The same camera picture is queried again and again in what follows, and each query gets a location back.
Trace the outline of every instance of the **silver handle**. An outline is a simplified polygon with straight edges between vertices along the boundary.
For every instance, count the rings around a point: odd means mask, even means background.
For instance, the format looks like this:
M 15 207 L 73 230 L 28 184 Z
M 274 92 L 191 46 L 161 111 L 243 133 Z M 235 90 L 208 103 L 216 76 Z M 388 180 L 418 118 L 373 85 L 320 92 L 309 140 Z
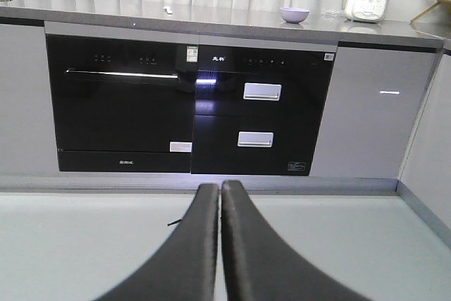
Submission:
M 277 95 L 265 95 L 265 94 L 245 94 L 245 99 L 267 99 L 267 100 L 278 100 Z
M 238 133 L 238 147 L 262 147 L 273 146 L 274 133 L 272 132 L 244 132 Z
M 246 141 L 240 141 L 238 143 L 238 146 L 270 147 L 271 146 L 271 142 L 246 142 Z
M 278 102 L 280 100 L 280 84 L 261 84 L 259 82 L 246 82 L 243 91 L 244 100 L 268 100 Z

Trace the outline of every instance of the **cabinet door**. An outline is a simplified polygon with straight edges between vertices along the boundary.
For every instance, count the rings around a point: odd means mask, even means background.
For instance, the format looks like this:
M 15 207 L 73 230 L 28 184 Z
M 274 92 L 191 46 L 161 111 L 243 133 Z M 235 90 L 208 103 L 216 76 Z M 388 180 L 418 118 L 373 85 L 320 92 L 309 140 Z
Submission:
M 396 178 L 435 57 L 339 47 L 310 175 Z
M 315 139 L 301 116 L 196 116 L 191 172 L 307 176 Z
M 58 172 L 43 27 L 0 25 L 0 173 Z

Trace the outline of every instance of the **dishwasher door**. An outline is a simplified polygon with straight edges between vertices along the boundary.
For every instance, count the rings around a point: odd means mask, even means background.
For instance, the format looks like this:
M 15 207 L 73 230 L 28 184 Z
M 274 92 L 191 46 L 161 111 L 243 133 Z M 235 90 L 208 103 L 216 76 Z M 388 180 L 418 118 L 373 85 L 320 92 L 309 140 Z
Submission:
M 309 175 L 334 57 L 201 45 L 191 172 Z
M 53 35 L 47 47 L 61 171 L 190 171 L 196 47 Z

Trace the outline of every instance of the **purple bowl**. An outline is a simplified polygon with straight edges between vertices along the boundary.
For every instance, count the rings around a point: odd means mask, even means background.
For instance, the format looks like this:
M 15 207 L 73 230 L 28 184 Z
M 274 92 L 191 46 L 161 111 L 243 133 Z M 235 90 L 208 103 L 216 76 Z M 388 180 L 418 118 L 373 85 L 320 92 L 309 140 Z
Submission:
M 310 10 L 305 8 L 281 7 L 280 15 L 287 23 L 298 24 L 304 21 L 309 15 Z

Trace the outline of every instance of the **control panel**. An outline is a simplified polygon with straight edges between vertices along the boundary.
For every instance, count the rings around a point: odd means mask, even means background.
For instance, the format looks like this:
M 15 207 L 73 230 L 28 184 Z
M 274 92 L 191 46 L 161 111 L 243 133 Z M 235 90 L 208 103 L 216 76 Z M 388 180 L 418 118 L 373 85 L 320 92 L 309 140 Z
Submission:
M 378 20 L 383 17 L 387 0 L 356 0 L 353 14 L 358 19 Z

